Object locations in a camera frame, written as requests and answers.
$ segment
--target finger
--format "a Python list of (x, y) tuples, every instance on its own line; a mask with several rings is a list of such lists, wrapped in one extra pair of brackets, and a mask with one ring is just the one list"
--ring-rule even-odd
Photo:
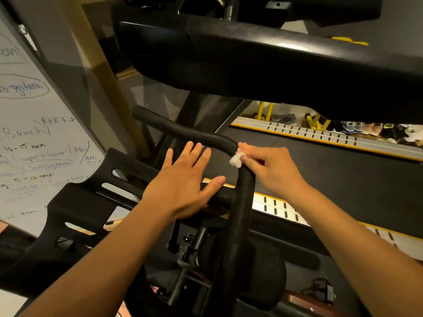
[(203, 145), (201, 143), (197, 143), (194, 149), (189, 154), (189, 160), (191, 161), (192, 166), (198, 160), (198, 157), (200, 156), (200, 153), (201, 153), (201, 149), (203, 149)]
[(212, 150), (210, 148), (207, 148), (206, 150), (204, 150), (203, 154), (198, 159), (197, 163), (194, 165), (194, 167), (197, 168), (199, 171), (201, 171), (202, 174), (207, 164), (209, 163), (211, 155), (212, 155)]
[(194, 143), (192, 141), (188, 141), (187, 144), (185, 145), (185, 148), (182, 150), (181, 154), (179, 155), (178, 159), (175, 161), (175, 163), (185, 160), (186, 157), (191, 153), (191, 150), (193, 149), (193, 145)]
[(241, 151), (245, 153), (245, 155), (249, 158), (267, 160), (269, 156), (270, 148), (261, 148), (261, 147), (251, 146), (249, 144), (242, 143), (242, 142), (240, 142), (238, 146), (240, 146)]
[(214, 178), (209, 184), (200, 192), (201, 198), (204, 201), (204, 204), (209, 202), (210, 198), (219, 191), (219, 189), (225, 184), (226, 178), (224, 176), (219, 176)]
[(252, 172), (254, 172), (257, 176), (260, 176), (263, 171), (265, 170), (265, 166), (262, 166), (261, 164), (259, 164), (257, 161), (248, 158), (247, 156), (243, 155), (240, 158), (241, 162), (246, 165), (248, 168), (251, 169)]
[(163, 162), (161, 169), (169, 168), (172, 165), (172, 157), (173, 157), (173, 149), (169, 148), (167, 149), (165, 161)]

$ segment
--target person's left arm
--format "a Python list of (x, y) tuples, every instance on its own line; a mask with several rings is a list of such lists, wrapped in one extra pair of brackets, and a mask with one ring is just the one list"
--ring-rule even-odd
[(211, 151), (188, 142), (172, 165), (172, 149), (140, 203), (96, 247), (44, 291), (20, 317), (114, 317), (125, 293), (162, 230), (207, 204), (223, 186), (214, 178), (200, 183)]

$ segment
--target forearm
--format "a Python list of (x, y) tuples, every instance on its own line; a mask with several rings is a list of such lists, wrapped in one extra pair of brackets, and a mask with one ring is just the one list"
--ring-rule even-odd
[(156, 209), (141, 202), (22, 317), (114, 317), (148, 251), (169, 222)]
[(423, 267), (305, 185), (288, 202), (326, 246), (373, 317), (417, 316)]

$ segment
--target treadmill belt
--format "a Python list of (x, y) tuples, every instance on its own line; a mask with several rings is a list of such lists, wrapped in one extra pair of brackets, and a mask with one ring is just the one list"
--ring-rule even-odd
[[(287, 147), (304, 179), (353, 218), (423, 239), (420, 163), (236, 127), (222, 135), (259, 147)], [(229, 160), (213, 149), (204, 176), (224, 175), (235, 185), (238, 170)], [(258, 181), (256, 192), (273, 195)]]

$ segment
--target whiteboard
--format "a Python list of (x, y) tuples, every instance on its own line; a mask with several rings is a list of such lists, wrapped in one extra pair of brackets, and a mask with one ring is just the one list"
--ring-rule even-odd
[(38, 236), (50, 200), (92, 175), (104, 151), (8, 26), (0, 13), (0, 220)]

